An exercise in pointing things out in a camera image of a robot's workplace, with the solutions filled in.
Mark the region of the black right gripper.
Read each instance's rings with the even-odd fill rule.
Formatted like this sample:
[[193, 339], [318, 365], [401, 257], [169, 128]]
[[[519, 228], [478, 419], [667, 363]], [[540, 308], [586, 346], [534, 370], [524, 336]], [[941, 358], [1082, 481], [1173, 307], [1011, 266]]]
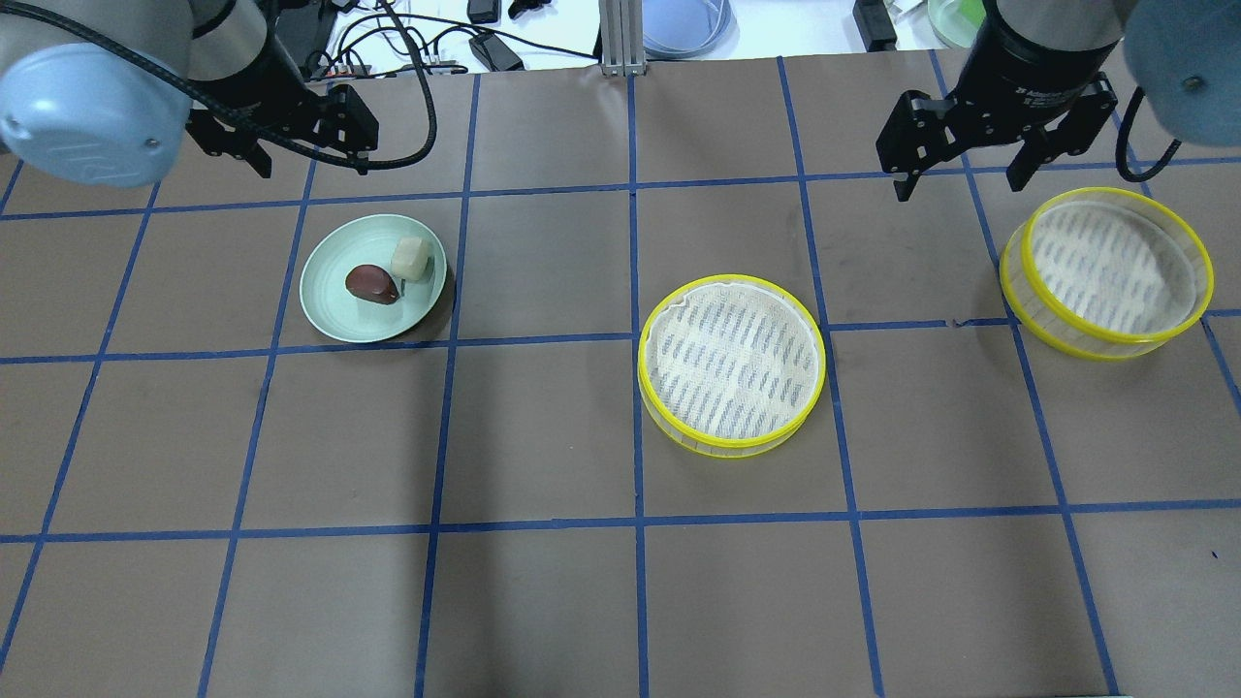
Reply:
[[1005, 171], [1006, 185], [1020, 193], [1037, 168], [1090, 150], [1117, 106], [1106, 75], [1093, 75], [1067, 91], [1037, 91], [1010, 79], [961, 79], [939, 99], [923, 92], [901, 93], [875, 149], [898, 202], [908, 202], [925, 171], [956, 159], [956, 143], [1023, 142]]

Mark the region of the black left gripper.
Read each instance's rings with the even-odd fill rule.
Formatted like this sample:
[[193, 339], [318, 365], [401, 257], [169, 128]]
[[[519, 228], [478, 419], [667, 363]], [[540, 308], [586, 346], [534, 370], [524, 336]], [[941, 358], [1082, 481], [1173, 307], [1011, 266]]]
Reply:
[[192, 94], [204, 97], [186, 124], [190, 138], [207, 156], [243, 161], [259, 178], [273, 175], [273, 159], [261, 147], [258, 129], [276, 137], [329, 147], [354, 161], [359, 175], [371, 171], [369, 153], [379, 147], [379, 120], [351, 84], [333, 84], [316, 93], [305, 84], [268, 91], [254, 106], [227, 106], [220, 91], [191, 82]]

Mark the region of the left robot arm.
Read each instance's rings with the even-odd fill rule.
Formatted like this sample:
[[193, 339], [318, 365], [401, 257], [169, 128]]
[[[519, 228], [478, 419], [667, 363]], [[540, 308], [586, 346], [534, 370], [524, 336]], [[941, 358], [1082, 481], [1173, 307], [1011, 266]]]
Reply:
[[[186, 79], [220, 106], [292, 142], [369, 156], [379, 122], [338, 84], [307, 88], [276, 36], [276, 1], [40, 1]], [[261, 139], [110, 52], [38, 19], [2, 16], [2, 152], [88, 185], [137, 188], [168, 176], [182, 134], [211, 156], [271, 176]]]

